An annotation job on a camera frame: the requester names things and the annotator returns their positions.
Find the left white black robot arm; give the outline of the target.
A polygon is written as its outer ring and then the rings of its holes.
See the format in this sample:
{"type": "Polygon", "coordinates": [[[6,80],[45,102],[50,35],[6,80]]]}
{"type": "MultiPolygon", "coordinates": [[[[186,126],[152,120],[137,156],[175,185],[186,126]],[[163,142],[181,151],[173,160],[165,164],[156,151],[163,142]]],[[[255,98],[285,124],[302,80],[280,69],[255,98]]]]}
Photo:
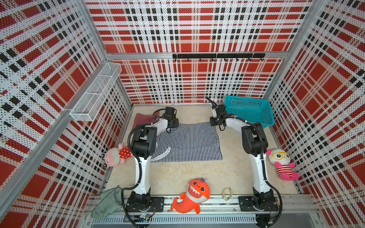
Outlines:
{"type": "Polygon", "coordinates": [[[125,187],[131,194],[122,204],[125,212],[148,211],[152,205],[149,171],[152,156],[156,151],[157,136],[163,131],[170,131],[179,126],[177,110],[173,107],[158,109],[150,121],[143,120],[128,135],[127,146],[136,162],[136,181],[132,187],[125,187]]]}

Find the maroon tank top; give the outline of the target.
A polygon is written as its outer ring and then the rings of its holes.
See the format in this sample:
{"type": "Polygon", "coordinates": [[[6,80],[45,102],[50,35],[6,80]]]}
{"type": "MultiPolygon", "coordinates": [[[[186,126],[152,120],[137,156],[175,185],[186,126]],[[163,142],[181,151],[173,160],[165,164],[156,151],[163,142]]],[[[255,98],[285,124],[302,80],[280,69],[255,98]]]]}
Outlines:
{"type": "Polygon", "coordinates": [[[156,116],[137,113],[135,116],[135,120],[134,120],[132,129],[135,129],[137,126],[140,126],[140,125],[154,123],[157,120],[158,120],[158,118],[156,116]]]}

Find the striped black white tank top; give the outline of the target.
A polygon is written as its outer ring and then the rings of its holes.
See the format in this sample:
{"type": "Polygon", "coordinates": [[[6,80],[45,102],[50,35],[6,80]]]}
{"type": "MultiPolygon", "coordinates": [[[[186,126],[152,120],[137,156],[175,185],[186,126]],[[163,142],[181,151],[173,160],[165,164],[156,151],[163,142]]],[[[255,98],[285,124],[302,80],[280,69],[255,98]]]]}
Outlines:
{"type": "Polygon", "coordinates": [[[156,139],[151,162],[220,161],[222,153],[217,130],[209,122],[179,124],[156,139]]]}

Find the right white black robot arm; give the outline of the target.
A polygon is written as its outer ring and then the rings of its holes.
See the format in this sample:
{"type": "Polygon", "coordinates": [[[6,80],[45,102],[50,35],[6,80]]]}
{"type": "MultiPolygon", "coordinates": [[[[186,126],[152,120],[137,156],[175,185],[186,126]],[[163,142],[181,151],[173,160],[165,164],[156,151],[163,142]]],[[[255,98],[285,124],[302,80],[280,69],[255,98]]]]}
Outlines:
{"type": "Polygon", "coordinates": [[[224,104],[217,104],[209,97],[206,99],[212,104],[211,125],[230,127],[241,134],[243,149],[249,155],[253,169],[252,205],[254,209],[257,211],[277,210],[278,213],[281,213],[281,195],[268,179],[266,166],[268,142],[262,125],[250,123],[233,114],[228,114],[224,104]]]}

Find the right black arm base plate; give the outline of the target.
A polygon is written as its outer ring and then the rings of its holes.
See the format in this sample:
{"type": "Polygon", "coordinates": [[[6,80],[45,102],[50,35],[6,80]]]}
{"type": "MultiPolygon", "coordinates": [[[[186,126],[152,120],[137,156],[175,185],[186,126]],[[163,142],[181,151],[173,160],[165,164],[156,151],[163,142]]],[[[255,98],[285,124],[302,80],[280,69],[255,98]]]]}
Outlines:
{"type": "Polygon", "coordinates": [[[274,201],[268,201],[263,204],[260,204],[255,196],[239,196],[238,200],[241,211],[279,211],[279,206],[275,199],[274,201]]]}

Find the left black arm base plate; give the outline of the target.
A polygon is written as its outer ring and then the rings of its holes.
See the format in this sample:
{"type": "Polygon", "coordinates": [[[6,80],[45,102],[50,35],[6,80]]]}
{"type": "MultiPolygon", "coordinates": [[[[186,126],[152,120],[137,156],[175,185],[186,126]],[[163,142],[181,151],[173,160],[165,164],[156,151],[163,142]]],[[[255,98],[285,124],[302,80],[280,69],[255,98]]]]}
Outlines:
{"type": "Polygon", "coordinates": [[[126,209],[128,212],[162,212],[164,208],[164,197],[152,197],[148,199],[132,199],[127,201],[126,209]]]}

